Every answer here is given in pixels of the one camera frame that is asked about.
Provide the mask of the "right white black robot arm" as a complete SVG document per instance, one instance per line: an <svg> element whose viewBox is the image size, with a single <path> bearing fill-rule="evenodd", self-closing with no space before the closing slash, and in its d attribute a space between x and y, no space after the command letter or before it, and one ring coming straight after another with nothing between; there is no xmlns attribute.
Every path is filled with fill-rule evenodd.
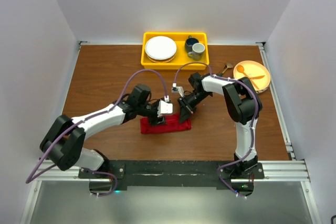
<svg viewBox="0 0 336 224"><path fill-rule="evenodd" d="M251 81L247 77L230 79L215 74L200 75L198 72L188 79L193 91L185 94L176 82L172 84L172 92L180 94L179 122L184 123L196 111L196 106L214 93L224 96L227 112L235 122L237 145L234 161L223 165L220 171L231 171L231 175L246 178L258 164L256 144L256 124L262 103Z"/></svg>

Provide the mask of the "red cloth napkin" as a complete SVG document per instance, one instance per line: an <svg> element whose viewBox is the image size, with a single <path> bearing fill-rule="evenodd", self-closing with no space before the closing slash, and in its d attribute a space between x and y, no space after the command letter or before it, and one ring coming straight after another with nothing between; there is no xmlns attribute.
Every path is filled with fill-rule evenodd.
<svg viewBox="0 0 336 224"><path fill-rule="evenodd" d="M141 134L163 134L172 132L187 131L192 128L191 120L180 123L180 114L175 113L172 115L167 115L165 117L165 123L159 125L151 125L148 118L142 118L140 120L140 131Z"/></svg>

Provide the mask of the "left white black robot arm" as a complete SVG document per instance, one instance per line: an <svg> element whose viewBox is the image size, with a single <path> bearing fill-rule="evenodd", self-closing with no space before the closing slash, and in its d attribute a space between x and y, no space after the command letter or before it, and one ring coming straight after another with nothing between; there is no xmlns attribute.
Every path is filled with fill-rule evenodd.
<svg viewBox="0 0 336 224"><path fill-rule="evenodd" d="M84 141L113 126L145 117L153 126L165 124L165 116L173 112L168 96L150 102L151 89L136 85L132 92L107 107L87 115L69 118L61 115L47 132L40 144L40 150L62 171L73 166L90 170L97 178L103 178L109 171L109 160L97 150L84 148Z"/></svg>

